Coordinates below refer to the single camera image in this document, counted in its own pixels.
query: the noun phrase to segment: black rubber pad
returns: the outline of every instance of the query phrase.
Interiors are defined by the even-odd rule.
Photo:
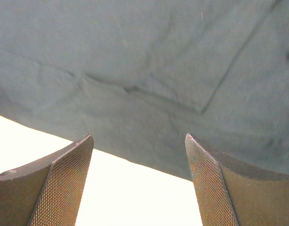
[[[0,226],[74,226],[93,145],[92,136],[86,135],[0,174]]]

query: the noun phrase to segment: gray fabric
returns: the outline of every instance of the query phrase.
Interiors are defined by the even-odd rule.
[[[0,0],[0,114],[182,178],[188,132],[289,173],[289,0]]]

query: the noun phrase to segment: textured grip surface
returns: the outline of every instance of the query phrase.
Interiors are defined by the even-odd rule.
[[[203,226],[237,226],[218,162],[192,137],[185,144]]]
[[[92,155],[92,143],[81,142],[50,168],[29,226],[74,226]]]

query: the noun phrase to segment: cloth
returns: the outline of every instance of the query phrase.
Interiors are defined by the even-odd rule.
[[[289,0],[0,0],[0,115],[190,179],[190,132],[289,173]]]

